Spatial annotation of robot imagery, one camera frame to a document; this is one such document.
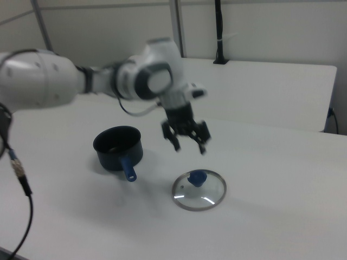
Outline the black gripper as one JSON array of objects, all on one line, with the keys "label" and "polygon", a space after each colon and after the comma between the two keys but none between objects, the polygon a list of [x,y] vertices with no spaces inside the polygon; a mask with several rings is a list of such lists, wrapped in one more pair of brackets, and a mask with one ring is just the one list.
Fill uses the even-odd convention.
[{"label": "black gripper", "polygon": [[191,104],[188,103],[180,108],[167,109],[165,112],[167,120],[161,123],[164,139],[169,140],[175,151],[178,152],[181,147],[176,135],[188,135],[196,141],[200,153],[204,155],[206,153],[205,146],[211,139],[211,135],[205,121],[194,121]]}]

